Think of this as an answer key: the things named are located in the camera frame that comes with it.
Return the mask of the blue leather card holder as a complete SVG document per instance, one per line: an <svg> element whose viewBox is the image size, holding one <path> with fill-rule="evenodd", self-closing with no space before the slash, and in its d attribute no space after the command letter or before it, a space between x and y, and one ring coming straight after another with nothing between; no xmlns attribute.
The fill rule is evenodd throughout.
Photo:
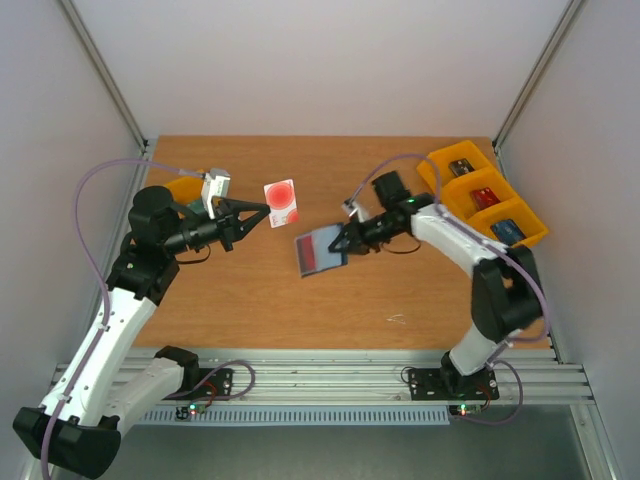
<svg viewBox="0 0 640 480"><path fill-rule="evenodd" d="M323 226L300 235L300 236L303 236L303 235L311 234L313 236L315 253L317 258L317 269L315 271L303 272L300 270L297 251L296 251L296 239L300 236L298 236L295 239L294 246L295 246L295 252L296 252L296 259L298 262L298 271L301 278L309 277L311 275L323 273L325 271L340 268L347 265L348 259L346 254L330 253L328 250L329 243L334 235L335 224Z"/></svg>

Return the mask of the white card red circles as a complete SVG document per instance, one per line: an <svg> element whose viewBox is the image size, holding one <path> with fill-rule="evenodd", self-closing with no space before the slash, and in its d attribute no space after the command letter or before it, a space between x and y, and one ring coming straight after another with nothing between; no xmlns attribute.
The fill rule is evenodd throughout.
<svg viewBox="0 0 640 480"><path fill-rule="evenodd" d="M272 228L295 223L299 220L295 187L292 179L267 184L263 187L267 205L270 207L269 222Z"/></svg>

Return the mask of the black credit card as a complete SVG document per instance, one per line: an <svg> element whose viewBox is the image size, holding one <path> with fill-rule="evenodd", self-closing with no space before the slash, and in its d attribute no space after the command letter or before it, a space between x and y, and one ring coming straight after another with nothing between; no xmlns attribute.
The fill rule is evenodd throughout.
<svg viewBox="0 0 640 480"><path fill-rule="evenodd" d="M461 159L451 161L448 164L448 168L455 178L459 178L461 176L464 176L466 174L469 174L475 171L474 166L466 158L461 158Z"/></svg>

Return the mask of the red credit card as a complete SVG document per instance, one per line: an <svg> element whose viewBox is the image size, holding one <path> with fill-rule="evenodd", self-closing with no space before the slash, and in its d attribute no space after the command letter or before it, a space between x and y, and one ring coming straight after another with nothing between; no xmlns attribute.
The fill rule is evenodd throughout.
<svg viewBox="0 0 640 480"><path fill-rule="evenodd" d="M488 187L473 190L470 192L470 196L478 211L496 206L501 202L499 197Z"/></svg>

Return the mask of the blue credit card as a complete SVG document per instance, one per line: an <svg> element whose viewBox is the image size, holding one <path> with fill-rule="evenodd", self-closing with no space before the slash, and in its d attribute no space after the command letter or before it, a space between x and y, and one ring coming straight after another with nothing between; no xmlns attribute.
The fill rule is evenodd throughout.
<svg viewBox="0 0 640 480"><path fill-rule="evenodd" d="M490 230L498 241L508 246L516 245L526 238L513 219L500 220L492 224Z"/></svg>

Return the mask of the teal credit card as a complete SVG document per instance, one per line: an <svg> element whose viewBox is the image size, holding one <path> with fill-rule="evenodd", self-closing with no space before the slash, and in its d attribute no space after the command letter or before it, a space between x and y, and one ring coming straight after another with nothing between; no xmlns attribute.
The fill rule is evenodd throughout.
<svg viewBox="0 0 640 480"><path fill-rule="evenodd" d="M203 213L205 211L205 207L201 200L195 200L189 203L188 207L195 213Z"/></svg>

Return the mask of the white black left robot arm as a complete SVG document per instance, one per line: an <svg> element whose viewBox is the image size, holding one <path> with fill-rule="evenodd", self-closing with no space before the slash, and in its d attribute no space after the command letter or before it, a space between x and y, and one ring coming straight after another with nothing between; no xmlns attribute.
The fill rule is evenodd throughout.
<svg viewBox="0 0 640 480"><path fill-rule="evenodd" d="M194 397L210 384L197 354L160 349L125 386L111 389L129 349L180 270L178 255L220 243L230 251L270 213L268 205L223 198L210 214L177 203L164 186L133 199L102 304L78 351L38 407L23 407L13 429L47 474L56 466L87 479L103 475L132 425L162 400Z"/></svg>

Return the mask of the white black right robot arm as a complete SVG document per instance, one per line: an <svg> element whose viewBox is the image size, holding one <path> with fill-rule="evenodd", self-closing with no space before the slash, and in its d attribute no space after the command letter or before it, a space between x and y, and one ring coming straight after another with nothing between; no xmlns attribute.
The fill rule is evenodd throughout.
<svg viewBox="0 0 640 480"><path fill-rule="evenodd" d="M395 171L372 181L383 212L363 220L356 213L328 244L341 255L378 252L408 234L444 254L471 279L471 326L441 359L442 387L459 397L534 321L546 316L544 294L531 250L494 241L456 220L428 194L412 195Z"/></svg>

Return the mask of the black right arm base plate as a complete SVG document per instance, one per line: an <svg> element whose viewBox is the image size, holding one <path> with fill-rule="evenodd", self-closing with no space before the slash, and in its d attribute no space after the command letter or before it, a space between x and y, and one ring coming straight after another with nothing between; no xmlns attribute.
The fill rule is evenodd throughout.
<svg viewBox="0 0 640 480"><path fill-rule="evenodd" d="M408 387L414 401L480 401L500 398L493 371L482 369L450 387L438 368L410 368Z"/></svg>

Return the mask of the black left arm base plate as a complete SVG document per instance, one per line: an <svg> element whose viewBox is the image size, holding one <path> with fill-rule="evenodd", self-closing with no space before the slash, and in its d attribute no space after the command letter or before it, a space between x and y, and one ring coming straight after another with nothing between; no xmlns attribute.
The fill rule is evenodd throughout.
<svg viewBox="0 0 640 480"><path fill-rule="evenodd" d="M165 397L165 400L186 401L186 400L207 400L212 395L216 397L230 396L233 387L234 370L232 368L222 368L215 374L208 377L205 382L191 393L186 393L182 389L182 394L172 394Z"/></svg>

